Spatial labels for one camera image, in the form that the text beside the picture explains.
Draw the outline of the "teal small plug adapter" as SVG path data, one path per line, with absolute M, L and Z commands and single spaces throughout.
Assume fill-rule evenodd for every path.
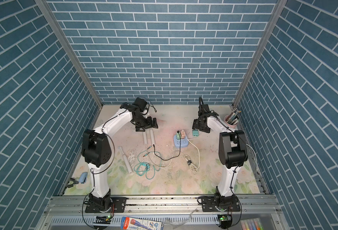
M 199 131 L 197 129 L 192 130 L 192 136 L 193 137 L 198 137 L 199 136 Z

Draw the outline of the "white electric toothbrush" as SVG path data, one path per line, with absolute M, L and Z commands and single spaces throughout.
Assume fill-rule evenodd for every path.
M 143 134 L 144 144 L 145 144 L 145 146 L 148 146 L 147 134 L 146 134 L 146 132 L 143 132 L 142 134 Z
M 154 135 L 154 131 L 153 131 L 152 128 L 149 130 L 149 133 L 150 133 L 151 144 L 154 146 L 155 145 L 155 135 Z
M 129 160 L 128 160 L 127 155 L 126 155 L 125 152 L 123 151 L 122 146 L 119 146 L 118 149 L 119 149 L 119 151 L 120 151 L 121 154 L 122 154 L 122 158 L 123 158 L 123 160 L 124 160 L 124 163 L 125 163 L 125 165 L 126 165 L 126 168 L 127 168 L 128 173 L 129 173 L 129 174 L 132 174 L 132 173 L 133 173 L 132 167 L 131 167 L 131 165 L 130 165 L 130 162 L 129 162 Z

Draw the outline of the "pink plug adapter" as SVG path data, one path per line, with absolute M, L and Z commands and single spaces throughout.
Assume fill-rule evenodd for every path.
M 186 137 L 186 134 L 185 134 L 184 130 L 180 131 L 180 136 L 181 136 L 182 139 L 184 139 Z

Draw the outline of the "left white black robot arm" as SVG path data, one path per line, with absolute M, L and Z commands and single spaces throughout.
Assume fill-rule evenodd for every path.
M 115 147 L 110 146 L 113 144 L 112 137 L 129 122 L 135 126 L 137 132 L 145 132 L 150 128 L 158 129 L 156 118 L 149 116 L 149 107 L 150 103 L 142 97 L 136 98 L 133 103 L 122 103 L 112 118 L 83 133 L 81 154 L 88 164 L 92 182 L 88 201 L 102 211 L 107 211 L 111 204 L 105 171 L 114 160 Z

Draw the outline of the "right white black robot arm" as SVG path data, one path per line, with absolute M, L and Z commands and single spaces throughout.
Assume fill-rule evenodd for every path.
M 217 206 L 225 205 L 236 197 L 234 186 L 237 173 L 248 159 L 246 137 L 243 131 L 235 130 L 222 121 L 215 111 L 210 110 L 208 104 L 204 104 L 202 98 L 199 100 L 198 118 L 193 121 L 192 128 L 219 134 L 218 156 L 223 171 L 214 198 Z

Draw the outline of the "blue power strip cube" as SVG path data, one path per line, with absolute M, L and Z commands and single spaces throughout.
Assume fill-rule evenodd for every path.
M 185 148 L 189 144 L 189 140 L 187 137 L 184 137 L 183 139 L 178 139 L 177 135 L 174 135 L 173 137 L 174 140 L 174 146 L 179 149 L 179 148 Z

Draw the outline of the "pink pen holder cup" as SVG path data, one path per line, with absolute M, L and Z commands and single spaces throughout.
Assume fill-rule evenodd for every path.
M 238 117 L 235 117 L 235 118 L 231 118 L 230 115 L 227 115 L 225 118 L 224 118 L 224 121 L 225 123 L 231 127 L 231 128 L 235 128 L 238 123 L 239 123 L 239 118 Z

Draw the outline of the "red blue package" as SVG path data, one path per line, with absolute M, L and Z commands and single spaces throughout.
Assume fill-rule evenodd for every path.
M 133 217 L 122 217 L 122 230 L 163 230 L 164 224 L 159 221 L 139 219 Z

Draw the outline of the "clear plastic bag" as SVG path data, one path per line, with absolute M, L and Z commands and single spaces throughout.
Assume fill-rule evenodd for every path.
M 186 223 L 188 223 L 190 220 L 192 220 L 192 214 L 197 212 L 198 209 L 195 209 L 192 211 L 188 217 L 186 218 L 180 218 L 179 220 L 174 220 L 174 218 L 165 218 L 164 224 L 165 225 L 170 225 L 173 229 L 176 229 Z

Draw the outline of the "coloured marker set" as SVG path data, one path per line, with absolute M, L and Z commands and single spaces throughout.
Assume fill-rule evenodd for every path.
M 240 223 L 242 230 L 264 230 L 260 218 L 244 219 Z

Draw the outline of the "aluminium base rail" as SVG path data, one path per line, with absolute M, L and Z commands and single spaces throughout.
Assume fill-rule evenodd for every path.
M 242 230 L 241 220 L 260 218 L 265 230 L 289 229 L 282 209 L 274 195 L 238 195 L 241 211 L 223 210 L 215 207 L 204 212 L 200 195 L 127 195 L 113 196 L 115 211 L 85 213 L 83 196 L 54 196 L 49 202 L 36 229 L 38 230 L 119 230 L 122 217 L 154 220 L 164 224 L 165 218 L 192 220 L 173 229 L 164 224 L 165 230 L 219 229 L 222 220 L 232 222 L 232 230 Z

